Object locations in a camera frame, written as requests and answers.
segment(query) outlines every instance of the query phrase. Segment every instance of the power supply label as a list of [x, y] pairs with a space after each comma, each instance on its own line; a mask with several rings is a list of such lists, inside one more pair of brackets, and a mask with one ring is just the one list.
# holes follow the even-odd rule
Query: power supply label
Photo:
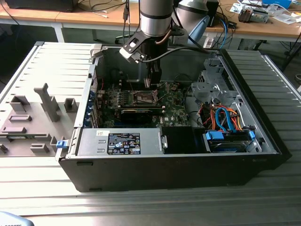
[[110, 133], [108, 154], [141, 154], [140, 133]]

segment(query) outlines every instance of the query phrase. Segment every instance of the motherboard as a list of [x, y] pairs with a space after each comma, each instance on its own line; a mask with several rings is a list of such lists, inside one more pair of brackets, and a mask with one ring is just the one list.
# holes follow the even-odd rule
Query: motherboard
[[188, 126], [183, 90], [179, 83], [163, 82], [153, 90], [123, 89], [111, 84], [99, 92], [102, 128], [156, 128]]

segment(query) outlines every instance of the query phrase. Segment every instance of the green circuit board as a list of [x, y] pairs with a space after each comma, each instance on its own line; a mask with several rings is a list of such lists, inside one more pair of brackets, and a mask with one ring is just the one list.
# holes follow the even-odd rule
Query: green circuit board
[[159, 126], [189, 126], [183, 106], [182, 89], [177, 83], [164, 82], [156, 90], [121, 90], [112, 85], [105, 89], [101, 108], [103, 128], [130, 128], [121, 120], [122, 111], [151, 111], [150, 123], [135, 125], [140, 128]]

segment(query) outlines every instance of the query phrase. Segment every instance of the blue latch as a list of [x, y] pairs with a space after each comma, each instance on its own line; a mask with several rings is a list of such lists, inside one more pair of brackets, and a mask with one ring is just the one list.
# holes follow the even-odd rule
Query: blue latch
[[57, 143], [56, 143], [56, 147], [57, 148], [68, 148], [68, 142], [66, 140], [59, 140]]
[[206, 133], [207, 140], [223, 140], [224, 135], [220, 131], [209, 131]]
[[255, 134], [254, 134], [253, 131], [249, 131], [249, 135], [250, 135], [250, 138], [251, 138], [252, 140], [255, 139]]

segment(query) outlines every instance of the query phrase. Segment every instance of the black computer case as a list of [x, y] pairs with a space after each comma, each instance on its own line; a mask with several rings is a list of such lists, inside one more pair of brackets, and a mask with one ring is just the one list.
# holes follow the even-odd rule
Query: black computer case
[[79, 0], [5, 0], [10, 8], [46, 9], [72, 12]]

